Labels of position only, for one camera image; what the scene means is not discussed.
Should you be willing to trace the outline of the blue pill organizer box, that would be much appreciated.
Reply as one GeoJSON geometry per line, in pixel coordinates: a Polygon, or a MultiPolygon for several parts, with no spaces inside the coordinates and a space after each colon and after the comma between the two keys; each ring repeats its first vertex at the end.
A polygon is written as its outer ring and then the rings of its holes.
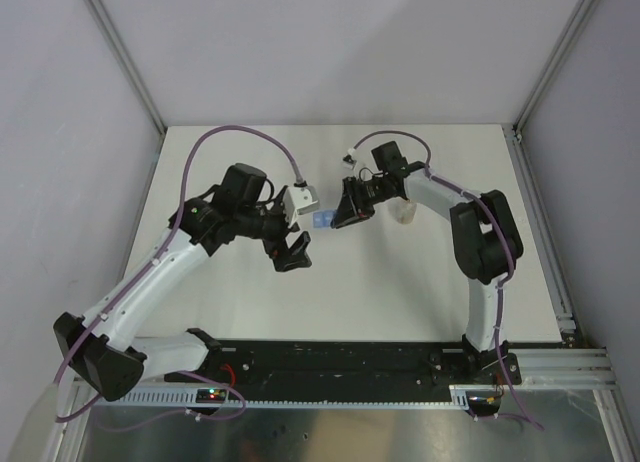
{"type": "Polygon", "coordinates": [[[312,214],[312,227],[314,229],[330,228],[335,216],[334,210],[316,211],[312,214]]]}

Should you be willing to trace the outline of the clear pill bottle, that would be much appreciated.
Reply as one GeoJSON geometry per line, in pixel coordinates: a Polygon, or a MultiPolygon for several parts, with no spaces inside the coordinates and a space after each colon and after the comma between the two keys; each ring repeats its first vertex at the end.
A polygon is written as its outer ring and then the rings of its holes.
{"type": "Polygon", "coordinates": [[[389,203],[389,213],[394,221],[402,225],[411,224],[417,212],[417,204],[402,198],[393,199],[389,203]]]}

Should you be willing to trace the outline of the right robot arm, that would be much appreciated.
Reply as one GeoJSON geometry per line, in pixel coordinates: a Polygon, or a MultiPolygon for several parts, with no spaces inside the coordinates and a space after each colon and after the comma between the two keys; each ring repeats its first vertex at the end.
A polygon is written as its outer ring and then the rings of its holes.
{"type": "Polygon", "coordinates": [[[450,223],[453,252],[469,282],[469,316],[462,337],[462,370],[486,382],[505,364],[502,334],[504,288],[515,273],[524,246],[505,194],[476,194],[436,174],[424,162],[410,163],[396,142],[372,150],[378,172],[368,180],[348,176],[331,221],[341,229],[373,217],[375,206],[402,199],[427,207],[450,223]]]}

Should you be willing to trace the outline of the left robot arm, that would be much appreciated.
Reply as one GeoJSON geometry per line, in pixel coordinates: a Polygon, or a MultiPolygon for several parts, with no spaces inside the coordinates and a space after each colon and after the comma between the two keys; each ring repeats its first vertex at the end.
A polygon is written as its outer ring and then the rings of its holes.
{"type": "Polygon", "coordinates": [[[236,238],[262,242],[276,271],[308,268],[308,232],[293,242],[300,216],[319,205],[306,182],[285,186],[271,201],[259,196],[267,181],[261,170],[236,163],[219,185],[182,203],[161,239],[136,273],[122,280],[81,316],[58,317],[53,331],[71,368],[107,401],[128,394],[140,381],[188,371],[201,381],[221,371],[221,345],[204,330],[176,336],[141,337],[138,332],[169,293],[220,248],[236,238]]]}

